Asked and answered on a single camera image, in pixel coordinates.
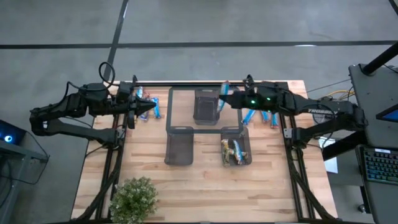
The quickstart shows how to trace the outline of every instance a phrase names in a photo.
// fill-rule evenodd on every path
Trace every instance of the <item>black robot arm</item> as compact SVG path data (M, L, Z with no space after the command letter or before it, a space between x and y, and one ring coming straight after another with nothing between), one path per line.
M333 118L309 128L284 130L286 137L292 139L293 147L305 148L309 140L315 136L341 129L357 131L367 124L363 110L349 101L332 101L329 98L306 99L281 88L278 83L255 83L250 75L243 82L243 91L234 91L231 95L220 95L220 99L235 109L249 108L285 116L301 113L326 114Z
M103 83L90 83L78 87L77 93L65 95L54 105L34 108L30 111L32 132L38 136L66 134L89 140L97 140L101 144L115 145L119 137L117 129L91 129L63 123L59 118L70 116L81 118L88 113L92 116L128 114L127 126L134 129L134 117L155 107L155 103L133 95L137 78L133 82L121 82L116 95L111 95Z

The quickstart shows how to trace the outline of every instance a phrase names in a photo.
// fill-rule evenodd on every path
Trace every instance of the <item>wood grain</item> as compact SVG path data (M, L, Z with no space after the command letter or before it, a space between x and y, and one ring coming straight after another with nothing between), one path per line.
M288 83L292 92L307 97L303 81ZM162 118L154 119L151 111L148 122L139 120L135 130L127 130L119 182L142 176L152 179L159 192L159 209L147 219L148 222L297 221L280 129L271 129L269 123L264 124L260 113L254 115L248 125L252 151L252 164L249 166L222 166L219 134L195 134L193 164L188 167L168 166L164 158L169 87L146 88L146 91L159 97ZM196 126L192 120L193 91L174 93L173 102L176 103L173 105L172 125L203 129L237 124L236 111L226 106L220 127ZM97 117L94 127L108 128L112 120L112 116ZM296 121L297 126L304 128L313 125L309 114L297 116ZM91 142L88 151L98 146L97 142ZM72 218L82 214L98 193L105 157L106 151L100 149L85 160ZM321 152L309 146L304 150L304 159L312 192L328 212L336 216ZM306 211L302 192L300 198ZM104 216L108 205L106 202Z

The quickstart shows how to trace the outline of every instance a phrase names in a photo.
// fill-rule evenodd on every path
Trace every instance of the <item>gray concrete floor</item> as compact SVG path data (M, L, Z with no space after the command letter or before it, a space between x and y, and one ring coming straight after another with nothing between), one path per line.
M2 0L0 44L110 44L121 3ZM394 40L397 22L387 0L130 0L120 43ZM250 73L257 79L304 80L311 90L347 79L349 65L366 63L386 48L118 49L114 67L117 80L132 74L140 80L240 80ZM30 129L30 109L60 100L68 80L98 81L98 65L108 54L109 49L0 50L0 119ZM344 82L309 96L350 87ZM13 223L60 222L71 214L87 141L38 139L50 162L37 185L23 187ZM356 211L359 189L332 186L332 191L340 218L371 222Z

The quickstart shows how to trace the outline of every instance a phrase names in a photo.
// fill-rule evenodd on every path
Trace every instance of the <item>green plant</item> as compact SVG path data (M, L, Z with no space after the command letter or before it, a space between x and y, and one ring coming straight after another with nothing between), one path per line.
M142 223L148 214L156 211L157 191L149 178L141 177L125 180L117 186L111 201L111 219L113 223Z

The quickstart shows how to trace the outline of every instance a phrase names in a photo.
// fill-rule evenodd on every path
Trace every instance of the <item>keyboard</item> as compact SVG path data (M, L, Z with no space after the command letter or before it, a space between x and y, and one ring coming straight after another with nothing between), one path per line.
M398 152L367 148L363 158L368 180L398 185Z

